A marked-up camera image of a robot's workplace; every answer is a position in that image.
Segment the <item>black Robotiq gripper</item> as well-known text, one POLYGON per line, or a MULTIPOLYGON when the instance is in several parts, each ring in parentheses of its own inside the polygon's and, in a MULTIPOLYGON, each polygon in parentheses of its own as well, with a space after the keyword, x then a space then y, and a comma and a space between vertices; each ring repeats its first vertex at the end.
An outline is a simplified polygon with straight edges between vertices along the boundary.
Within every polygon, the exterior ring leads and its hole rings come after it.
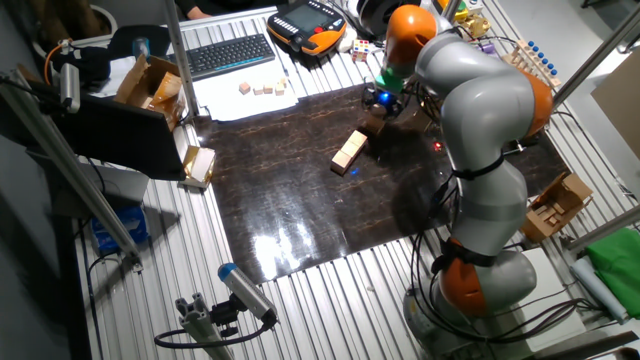
MULTIPOLYGON (((401 104, 402 102, 398 96, 374 86, 367 86, 366 94, 362 96, 362 108, 367 113, 372 111, 374 105, 380 105, 384 108, 392 108, 394 106, 400 106, 401 104)), ((402 108, 395 109, 390 115, 390 119, 396 120, 402 112, 402 108)))

